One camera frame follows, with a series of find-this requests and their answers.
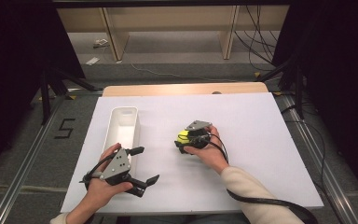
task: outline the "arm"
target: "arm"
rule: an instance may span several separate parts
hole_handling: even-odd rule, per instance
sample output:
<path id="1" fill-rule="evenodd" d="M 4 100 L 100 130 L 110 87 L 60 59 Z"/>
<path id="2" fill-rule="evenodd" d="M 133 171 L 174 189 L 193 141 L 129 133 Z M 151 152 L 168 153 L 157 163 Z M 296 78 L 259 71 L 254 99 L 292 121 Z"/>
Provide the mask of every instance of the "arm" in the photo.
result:
<path id="1" fill-rule="evenodd" d="M 213 136 L 211 141 L 221 147 L 221 142 L 216 136 L 219 132 L 214 126 L 207 128 Z M 188 153 L 197 155 L 208 166 L 221 175 L 227 189 L 242 197 L 269 198 L 275 197 L 253 176 L 240 168 L 231 167 L 224 159 L 222 153 L 214 146 L 208 145 L 203 149 L 185 147 Z M 242 212 L 248 217 L 251 223 L 303 223 L 288 208 L 279 205 L 240 203 Z"/>
<path id="2" fill-rule="evenodd" d="M 108 148 L 100 160 L 112 154 L 115 150 L 121 148 L 121 144 L 117 143 Z M 108 165 L 108 161 L 103 163 L 97 171 L 102 172 Z M 111 186 L 106 181 L 99 178 L 91 179 L 89 190 L 82 201 L 70 213 L 61 214 L 50 221 L 50 224 L 77 224 L 85 223 L 98 209 L 107 205 L 110 199 L 118 193 L 127 191 L 132 188 L 129 182 L 123 182 L 115 186 Z"/>

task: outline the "hand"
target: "hand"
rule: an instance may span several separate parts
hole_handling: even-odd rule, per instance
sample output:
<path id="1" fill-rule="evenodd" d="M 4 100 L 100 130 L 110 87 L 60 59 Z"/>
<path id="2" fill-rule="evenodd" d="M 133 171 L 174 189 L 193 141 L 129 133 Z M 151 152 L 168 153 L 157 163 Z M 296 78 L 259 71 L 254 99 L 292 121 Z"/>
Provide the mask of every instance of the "hand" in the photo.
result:
<path id="1" fill-rule="evenodd" d="M 212 135 L 211 142 L 222 147 L 222 143 L 217 138 L 217 137 L 220 138 L 217 129 L 213 125 L 211 125 L 209 127 L 206 127 L 205 130 Z M 221 174 L 222 171 L 226 167 L 228 167 L 228 163 L 226 162 L 222 152 L 217 147 L 211 144 L 208 144 L 203 149 L 198 149 L 195 147 L 184 147 L 184 150 L 190 154 L 194 154 L 198 156 L 203 163 L 213 168 L 218 174 Z"/>
<path id="2" fill-rule="evenodd" d="M 114 144 L 103 153 L 100 161 L 120 148 L 120 143 Z M 108 164 L 109 161 L 104 162 L 97 168 L 97 171 L 103 172 Z M 79 205 L 68 214 L 66 217 L 66 223 L 72 224 L 86 222 L 87 219 L 98 211 L 98 209 L 107 205 L 113 196 L 129 189 L 132 189 L 132 183 L 130 182 L 123 182 L 118 185 L 111 186 L 104 180 L 92 178 L 89 182 L 89 190 L 87 191 L 86 196 L 79 203 Z"/>

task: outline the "white sleeve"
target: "white sleeve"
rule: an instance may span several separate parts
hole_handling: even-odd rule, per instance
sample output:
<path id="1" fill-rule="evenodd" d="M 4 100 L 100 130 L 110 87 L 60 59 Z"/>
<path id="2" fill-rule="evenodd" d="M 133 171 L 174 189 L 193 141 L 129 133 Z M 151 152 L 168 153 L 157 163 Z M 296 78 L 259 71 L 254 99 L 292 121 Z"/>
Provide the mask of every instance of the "white sleeve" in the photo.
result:
<path id="1" fill-rule="evenodd" d="M 68 213 L 62 213 L 59 216 L 53 218 L 50 221 L 50 224 L 66 224 L 66 216 L 68 216 Z"/>
<path id="2" fill-rule="evenodd" d="M 240 168 L 229 166 L 221 177 L 227 189 L 242 197 L 275 199 L 256 178 Z M 280 205 L 240 203 L 242 212 L 252 224 L 303 223 L 290 209 Z"/>

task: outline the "black tape marking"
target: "black tape marking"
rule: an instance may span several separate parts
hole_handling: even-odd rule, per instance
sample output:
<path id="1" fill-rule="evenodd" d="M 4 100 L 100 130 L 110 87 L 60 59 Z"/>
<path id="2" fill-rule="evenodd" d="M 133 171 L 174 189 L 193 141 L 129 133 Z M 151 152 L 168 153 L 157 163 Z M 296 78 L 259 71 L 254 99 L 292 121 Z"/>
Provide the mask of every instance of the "black tape marking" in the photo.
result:
<path id="1" fill-rule="evenodd" d="M 68 131 L 68 134 L 66 136 L 55 136 L 54 139 L 65 139 L 65 138 L 70 138 L 71 137 L 71 133 L 72 131 L 74 130 L 73 128 L 63 128 L 63 124 L 66 122 L 66 121 L 75 121 L 75 119 L 63 119 L 62 122 L 61 122 L 61 126 L 60 126 L 60 129 L 59 131 Z"/>

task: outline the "white tabletop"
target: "white tabletop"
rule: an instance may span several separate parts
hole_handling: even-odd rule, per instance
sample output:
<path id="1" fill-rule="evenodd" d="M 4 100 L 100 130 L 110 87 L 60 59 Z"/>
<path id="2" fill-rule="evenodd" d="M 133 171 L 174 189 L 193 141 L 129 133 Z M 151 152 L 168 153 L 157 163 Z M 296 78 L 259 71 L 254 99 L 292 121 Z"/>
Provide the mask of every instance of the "white tabletop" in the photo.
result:
<path id="1" fill-rule="evenodd" d="M 219 175 L 196 156 L 180 154 L 177 134 L 190 122 L 210 121 L 220 132 L 230 165 L 258 178 L 278 199 L 308 208 L 323 206 L 270 93 L 101 97 L 66 194 L 71 211 L 86 190 L 78 183 L 101 156 L 113 108 L 138 108 L 141 132 L 136 178 L 160 175 L 143 198 L 123 193 L 100 213 L 115 215 L 203 214 L 240 211 Z"/>

